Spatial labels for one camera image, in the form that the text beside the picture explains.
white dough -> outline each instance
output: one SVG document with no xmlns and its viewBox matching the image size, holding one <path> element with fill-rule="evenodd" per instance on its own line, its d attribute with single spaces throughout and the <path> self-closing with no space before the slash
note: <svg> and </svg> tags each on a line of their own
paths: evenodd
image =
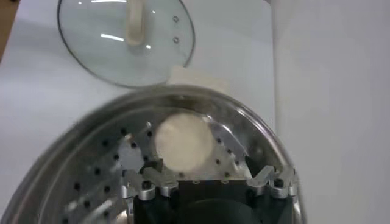
<svg viewBox="0 0 390 224">
<path fill-rule="evenodd" d="M 201 117 L 181 113 L 167 118 L 157 129 L 155 145 L 158 157 L 175 172 L 190 172 L 209 159 L 214 137 Z"/>
</svg>

perforated steamer basket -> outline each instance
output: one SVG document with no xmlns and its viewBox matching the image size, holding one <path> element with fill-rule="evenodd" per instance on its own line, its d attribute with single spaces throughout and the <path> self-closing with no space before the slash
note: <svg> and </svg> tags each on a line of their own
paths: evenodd
<svg viewBox="0 0 390 224">
<path fill-rule="evenodd" d="M 154 133 L 172 114 L 204 117 L 216 140 L 220 163 L 208 178 L 250 178 L 246 157 L 263 167 L 291 165 L 269 127 L 241 103 L 189 86 L 147 89 L 122 96 L 89 114 L 59 138 L 31 168 L 15 192 L 2 223 L 125 223 L 120 196 L 118 141 L 133 135 L 143 159 L 154 158 Z M 174 173 L 178 179 L 196 173 Z M 303 223 L 301 201 L 294 205 Z"/>
</svg>

white surface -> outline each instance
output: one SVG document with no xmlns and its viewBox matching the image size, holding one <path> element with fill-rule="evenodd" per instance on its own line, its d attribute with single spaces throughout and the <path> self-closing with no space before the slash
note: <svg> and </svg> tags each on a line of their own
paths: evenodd
<svg viewBox="0 0 390 224">
<path fill-rule="evenodd" d="M 277 130 L 309 223 L 389 223 L 390 1 L 272 0 Z"/>
<path fill-rule="evenodd" d="M 248 1 L 253 7 L 234 0 L 207 1 L 208 7 L 185 1 L 197 38 L 190 68 L 232 83 L 231 95 L 273 127 L 271 8 Z M 0 215 L 36 158 L 59 135 L 128 91 L 89 75 L 70 56 L 57 30 L 56 6 L 57 1 L 21 1 L 0 64 Z"/>
</svg>

metal bolt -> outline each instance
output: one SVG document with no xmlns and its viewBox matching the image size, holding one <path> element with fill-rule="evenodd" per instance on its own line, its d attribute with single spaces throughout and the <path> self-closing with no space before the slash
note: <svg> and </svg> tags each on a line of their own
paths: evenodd
<svg viewBox="0 0 390 224">
<path fill-rule="evenodd" d="M 123 136 L 127 135 L 127 130 L 126 130 L 126 128 L 121 128 L 121 134 L 122 134 Z"/>
<path fill-rule="evenodd" d="M 84 207 L 89 208 L 91 206 L 91 203 L 89 201 L 84 202 Z"/>
<path fill-rule="evenodd" d="M 142 190 L 148 190 L 152 187 L 152 183 L 149 180 L 142 182 Z"/>
<path fill-rule="evenodd" d="M 100 175 L 100 168 L 95 168 L 95 175 L 96 176 L 99 176 Z"/>
<path fill-rule="evenodd" d="M 110 192 L 110 186 L 105 186 L 104 187 L 104 192 L 109 193 Z"/>
<path fill-rule="evenodd" d="M 108 140 L 102 141 L 102 145 L 103 145 L 104 147 L 107 147 L 107 146 L 108 146 Z"/>
<path fill-rule="evenodd" d="M 110 215 L 110 213 L 109 213 L 108 211 L 104 211 L 104 212 L 103 212 L 103 216 L 104 216 L 104 217 L 106 217 L 106 218 L 107 218 L 107 217 L 108 217 L 108 215 Z"/>
<path fill-rule="evenodd" d="M 282 188 L 283 185 L 285 185 L 285 182 L 282 179 L 278 178 L 278 179 L 274 180 L 274 186 L 275 187 Z"/>
<path fill-rule="evenodd" d="M 178 37 L 174 37 L 173 38 L 173 43 L 178 44 L 179 43 L 179 38 Z"/>
<path fill-rule="evenodd" d="M 74 183 L 74 186 L 73 186 L 73 188 L 75 189 L 75 190 L 80 190 L 80 184 L 79 183 Z"/>
</svg>

glass pot lid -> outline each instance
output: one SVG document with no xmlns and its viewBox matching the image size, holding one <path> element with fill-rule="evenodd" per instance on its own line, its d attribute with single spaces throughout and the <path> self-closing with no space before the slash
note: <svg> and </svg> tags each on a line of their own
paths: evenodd
<svg viewBox="0 0 390 224">
<path fill-rule="evenodd" d="M 193 24 L 179 0 L 60 0 L 57 19 L 72 56 L 115 85 L 164 83 L 193 53 Z"/>
</svg>

